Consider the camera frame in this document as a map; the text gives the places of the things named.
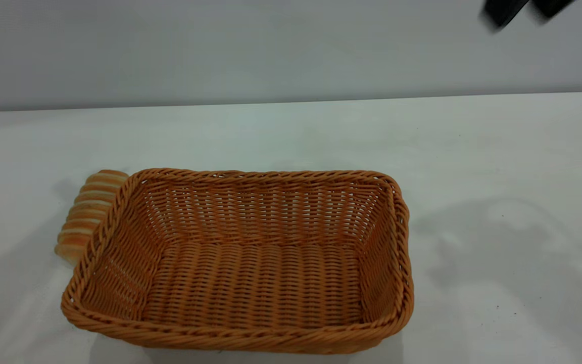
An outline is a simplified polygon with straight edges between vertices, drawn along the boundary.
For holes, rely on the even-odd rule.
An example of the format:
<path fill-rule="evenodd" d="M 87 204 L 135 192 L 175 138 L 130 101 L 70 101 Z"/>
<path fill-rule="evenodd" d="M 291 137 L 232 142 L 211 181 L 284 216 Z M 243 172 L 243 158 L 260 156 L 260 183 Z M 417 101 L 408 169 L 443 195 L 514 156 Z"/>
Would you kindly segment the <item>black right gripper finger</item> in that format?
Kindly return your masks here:
<path fill-rule="evenodd" d="M 488 0 L 483 3 L 482 17 L 492 28 L 504 28 L 528 1 Z"/>
<path fill-rule="evenodd" d="M 552 19 L 562 12 L 574 0 L 534 0 L 532 1 L 536 11 L 542 19 Z"/>

